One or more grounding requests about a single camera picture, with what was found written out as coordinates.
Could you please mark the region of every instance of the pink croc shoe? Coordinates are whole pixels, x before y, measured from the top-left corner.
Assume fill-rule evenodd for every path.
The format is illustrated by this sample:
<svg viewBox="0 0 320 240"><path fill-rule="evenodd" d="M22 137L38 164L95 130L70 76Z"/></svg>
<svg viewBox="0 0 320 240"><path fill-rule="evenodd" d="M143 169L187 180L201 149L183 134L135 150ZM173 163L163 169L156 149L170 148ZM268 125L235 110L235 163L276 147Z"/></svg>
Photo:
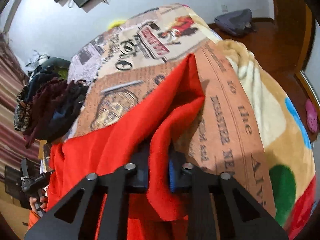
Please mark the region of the pink croc shoe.
<svg viewBox="0 0 320 240"><path fill-rule="evenodd" d="M312 133L316 133L318 131L318 115L310 99L306 101L306 111L308 128Z"/></svg>

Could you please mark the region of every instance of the black metal frame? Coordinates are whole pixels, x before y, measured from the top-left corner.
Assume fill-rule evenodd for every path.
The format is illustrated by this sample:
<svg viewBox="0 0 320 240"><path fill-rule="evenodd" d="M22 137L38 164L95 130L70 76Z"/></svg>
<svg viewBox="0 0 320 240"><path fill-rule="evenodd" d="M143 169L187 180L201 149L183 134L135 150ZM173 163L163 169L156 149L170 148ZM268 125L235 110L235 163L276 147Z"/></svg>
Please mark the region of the black metal frame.
<svg viewBox="0 0 320 240"><path fill-rule="evenodd" d="M173 191L190 196L189 240L216 240L216 224L221 240L288 239L282 227L229 173L206 173L191 163L181 163L184 155L172 147L169 151L169 172L175 173L170 178ZM97 226L98 240L126 239L129 195L147 190L148 144L131 161L111 174L88 174L27 232L25 240L94 239Z"/></svg>

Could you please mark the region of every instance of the gray backpack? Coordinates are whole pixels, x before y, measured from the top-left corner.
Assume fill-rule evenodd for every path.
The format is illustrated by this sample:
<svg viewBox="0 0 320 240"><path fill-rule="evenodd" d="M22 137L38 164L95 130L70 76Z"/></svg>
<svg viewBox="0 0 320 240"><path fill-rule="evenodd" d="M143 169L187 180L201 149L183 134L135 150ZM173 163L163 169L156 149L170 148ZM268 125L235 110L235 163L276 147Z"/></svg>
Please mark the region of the gray backpack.
<svg viewBox="0 0 320 240"><path fill-rule="evenodd" d="M251 20L251 10L244 9L220 15L214 19L214 22L220 29L232 36L242 37L251 31L255 32Z"/></svg>

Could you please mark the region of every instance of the blanket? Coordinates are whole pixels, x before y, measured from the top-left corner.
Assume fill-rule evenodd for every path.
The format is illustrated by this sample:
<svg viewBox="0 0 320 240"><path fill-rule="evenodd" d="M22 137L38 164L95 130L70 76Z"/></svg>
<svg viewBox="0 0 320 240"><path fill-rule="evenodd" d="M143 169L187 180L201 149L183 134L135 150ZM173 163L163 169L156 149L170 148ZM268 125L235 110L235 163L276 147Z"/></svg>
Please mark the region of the blanket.
<svg viewBox="0 0 320 240"><path fill-rule="evenodd" d="M153 8L73 57L68 81L85 78L91 87L67 138L118 122L189 52L195 53L206 101L175 147L207 172L234 174L293 239L308 220L315 189L299 116L244 45L221 41L187 6Z"/></svg>
<svg viewBox="0 0 320 240"><path fill-rule="evenodd" d="M290 239L308 221L316 188L311 144L300 117L280 85L252 52L233 40L219 41L247 94L265 149L276 205L276 221Z"/></svg>

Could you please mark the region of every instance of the screw head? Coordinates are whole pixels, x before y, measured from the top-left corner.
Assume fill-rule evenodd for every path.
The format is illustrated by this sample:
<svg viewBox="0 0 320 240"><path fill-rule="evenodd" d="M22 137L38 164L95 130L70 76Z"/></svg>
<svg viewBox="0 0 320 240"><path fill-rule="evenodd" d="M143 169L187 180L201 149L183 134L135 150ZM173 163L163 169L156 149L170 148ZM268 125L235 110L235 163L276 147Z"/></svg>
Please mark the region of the screw head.
<svg viewBox="0 0 320 240"><path fill-rule="evenodd" d="M87 180L95 180L98 177L97 173L90 173L87 175Z"/></svg>
<svg viewBox="0 0 320 240"><path fill-rule="evenodd" d="M221 174L220 174L220 177L221 177L222 179L231 179L231 175L230 175L229 173L227 173L227 172L221 173Z"/></svg>
<svg viewBox="0 0 320 240"><path fill-rule="evenodd" d="M193 169L193 164L192 163L184 163L182 165L182 168L185 170L191 170L191 169Z"/></svg>
<svg viewBox="0 0 320 240"><path fill-rule="evenodd" d="M124 168L126 170L133 170L136 167L136 165L134 163L127 163Z"/></svg>

